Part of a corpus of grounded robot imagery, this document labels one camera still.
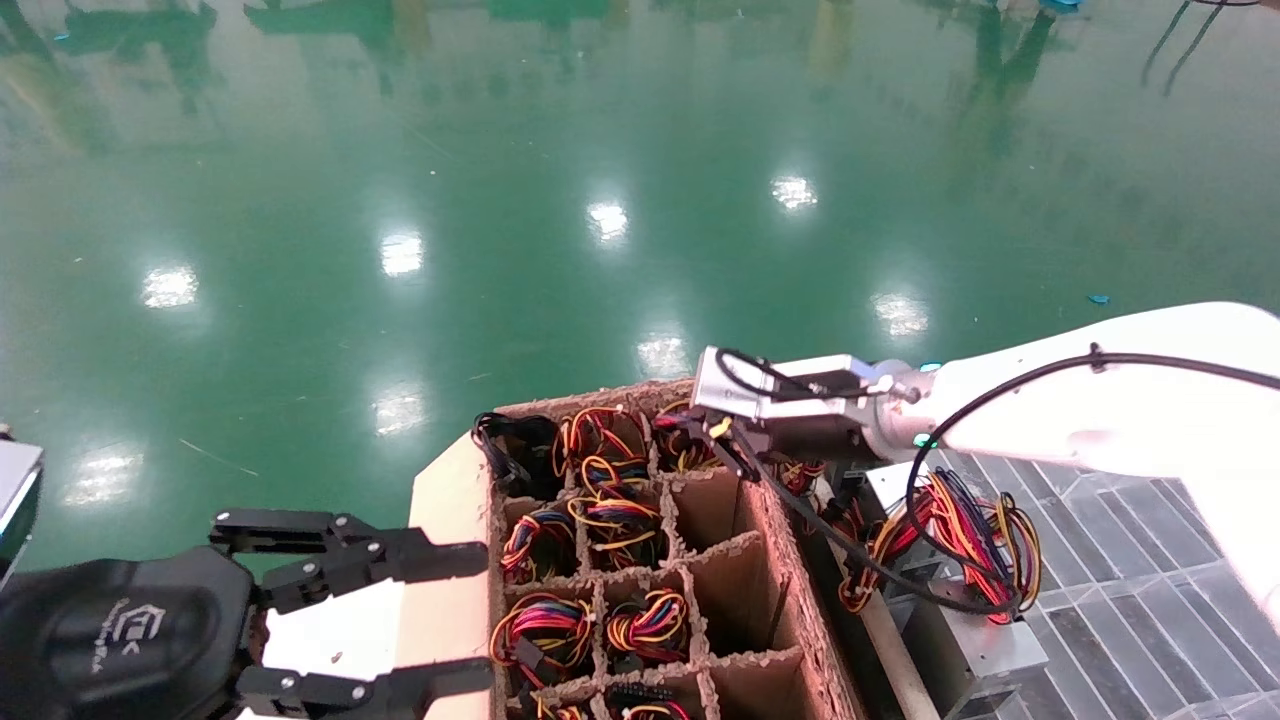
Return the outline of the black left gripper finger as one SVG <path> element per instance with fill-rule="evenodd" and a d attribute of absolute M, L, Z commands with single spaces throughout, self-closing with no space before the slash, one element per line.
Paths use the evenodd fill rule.
<path fill-rule="evenodd" d="M 237 553 L 297 555 L 257 585 L 265 609 L 296 612 L 375 585 L 475 577 L 488 569 L 479 541 L 438 544 L 420 528 L 379 529 L 349 514 L 230 509 L 219 512 L 211 544 Z"/>
<path fill-rule="evenodd" d="M 239 705 L 260 716 L 285 719 L 424 719 L 434 702 L 488 691 L 485 659 L 397 667 L 371 680 L 247 667 L 236 683 Z"/>

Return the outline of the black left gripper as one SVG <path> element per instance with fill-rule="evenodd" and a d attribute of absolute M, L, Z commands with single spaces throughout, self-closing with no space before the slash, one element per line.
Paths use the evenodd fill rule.
<path fill-rule="evenodd" d="M 3 589 L 5 719 L 224 719 L 253 577 L 211 548 L 23 573 Z"/>

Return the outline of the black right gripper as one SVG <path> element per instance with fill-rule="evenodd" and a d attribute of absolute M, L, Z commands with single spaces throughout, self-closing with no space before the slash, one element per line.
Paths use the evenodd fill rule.
<path fill-rule="evenodd" d="M 772 405 L 764 414 L 745 421 L 704 407 L 659 413 L 655 428 L 705 441 L 719 462 L 740 480 L 765 478 L 760 457 L 801 462 L 851 462 L 879 466 L 884 459 L 869 445 L 864 425 L 845 411 L 826 405 Z"/>

